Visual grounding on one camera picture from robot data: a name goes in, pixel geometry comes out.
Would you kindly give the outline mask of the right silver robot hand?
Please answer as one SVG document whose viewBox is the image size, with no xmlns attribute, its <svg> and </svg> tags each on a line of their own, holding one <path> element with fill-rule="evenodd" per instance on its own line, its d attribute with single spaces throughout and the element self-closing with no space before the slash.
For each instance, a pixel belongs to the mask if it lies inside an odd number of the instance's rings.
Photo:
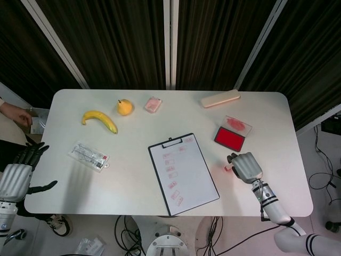
<svg viewBox="0 0 341 256">
<path fill-rule="evenodd" d="M 234 174 L 246 184 L 252 184 L 263 177 L 263 171 L 251 152 L 227 156 Z"/>
</svg>

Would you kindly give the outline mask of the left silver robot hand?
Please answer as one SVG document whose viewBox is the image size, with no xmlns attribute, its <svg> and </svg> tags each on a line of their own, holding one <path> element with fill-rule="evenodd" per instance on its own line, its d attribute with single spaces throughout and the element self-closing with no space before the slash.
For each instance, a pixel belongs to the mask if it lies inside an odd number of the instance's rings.
<svg viewBox="0 0 341 256">
<path fill-rule="evenodd" d="M 2 202 L 18 203 L 27 194 L 31 195 L 50 190 L 58 183 L 54 180 L 44 186 L 30 186 L 33 172 L 42 154 L 48 149 L 49 146 L 41 142 L 27 146 L 15 155 L 13 161 L 5 167 L 1 177 Z"/>
</svg>

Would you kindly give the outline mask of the bystander bare hand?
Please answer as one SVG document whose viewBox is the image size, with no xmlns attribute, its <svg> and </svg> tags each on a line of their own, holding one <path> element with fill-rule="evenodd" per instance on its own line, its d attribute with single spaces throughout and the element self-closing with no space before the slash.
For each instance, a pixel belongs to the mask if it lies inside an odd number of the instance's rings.
<svg viewBox="0 0 341 256">
<path fill-rule="evenodd" d="M 14 108 L 11 118 L 22 126 L 29 127 L 32 125 L 32 116 L 22 108 Z"/>
</svg>

